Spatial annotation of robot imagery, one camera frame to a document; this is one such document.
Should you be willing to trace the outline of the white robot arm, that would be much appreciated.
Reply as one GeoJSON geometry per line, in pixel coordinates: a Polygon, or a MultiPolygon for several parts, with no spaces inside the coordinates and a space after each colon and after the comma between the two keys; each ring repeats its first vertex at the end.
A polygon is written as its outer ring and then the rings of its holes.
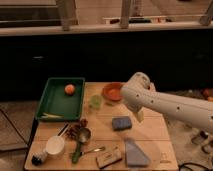
{"type": "Polygon", "coordinates": [[[146,74],[136,72],[122,86],[121,96],[130,111],[146,107],[213,134],[213,102],[151,91],[150,84],[146,74]]]}

